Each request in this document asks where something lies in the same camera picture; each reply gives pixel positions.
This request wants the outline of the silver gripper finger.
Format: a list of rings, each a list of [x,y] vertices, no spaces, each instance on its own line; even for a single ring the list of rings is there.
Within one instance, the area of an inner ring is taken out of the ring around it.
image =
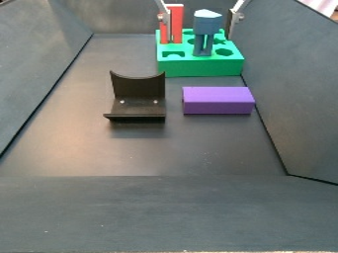
[[[158,19],[164,25],[170,28],[170,9],[165,3],[165,0],[156,0],[160,7]]]
[[[242,9],[245,8],[246,0],[238,0],[236,6],[230,9],[232,19],[230,28],[234,28],[236,24],[244,19],[245,14]]]

